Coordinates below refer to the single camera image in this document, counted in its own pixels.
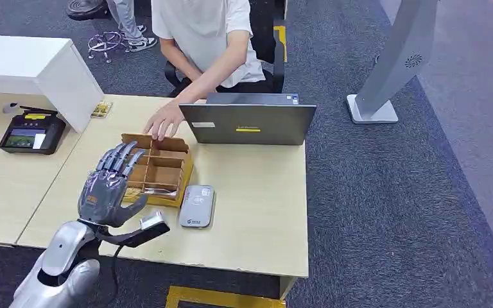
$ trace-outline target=speaker grille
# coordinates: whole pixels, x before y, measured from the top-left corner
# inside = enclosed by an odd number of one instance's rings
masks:
[[[408,69],[411,69],[415,66],[418,66],[419,64],[422,63],[422,56],[419,54],[412,55],[407,60],[405,60],[405,67]]]

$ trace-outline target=robotic thumb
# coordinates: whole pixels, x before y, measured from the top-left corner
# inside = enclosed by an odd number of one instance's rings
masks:
[[[140,212],[146,206],[147,201],[148,196],[144,194],[130,206],[120,207],[116,213],[118,225],[123,225],[128,219]]]

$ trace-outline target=blue carpet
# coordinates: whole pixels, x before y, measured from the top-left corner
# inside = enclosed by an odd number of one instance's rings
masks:
[[[91,23],[68,20],[62,4],[0,7],[8,9],[0,34],[71,37],[85,53]],[[388,27],[377,1],[288,6],[284,90],[319,105],[306,141],[310,277],[298,281],[288,307],[493,307],[493,235],[418,81],[393,98],[397,124],[350,121],[345,97],[365,81]],[[87,60],[105,92],[168,92],[156,49],[113,56],[110,65]],[[0,307],[38,253],[0,248]],[[140,261],[119,261],[119,277],[115,307],[163,307],[170,284],[278,292],[275,277]],[[101,280],[109,283],[108,273]],[[90,303],[109,294],[99,285]]]

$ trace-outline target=yellow floor marking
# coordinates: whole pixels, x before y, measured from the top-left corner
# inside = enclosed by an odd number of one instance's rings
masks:
[[[180,301],[226,308],[286,308],[286,304],[282,300],[191,287],[170,286],[165,308],[178,308]]]
[[[279,40],[284,45],[284,61],[288,62],[288,52],[286,51],[286,27],[285,26],[274,26],[273,30],[279,32]]]

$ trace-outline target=desk leg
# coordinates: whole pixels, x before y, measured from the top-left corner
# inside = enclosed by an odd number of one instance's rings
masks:
[[[284,300],[286,295],[292,290],[292,287],[296,283],[297,277],[281,276],[281,290],[279,292],[279,299]]]

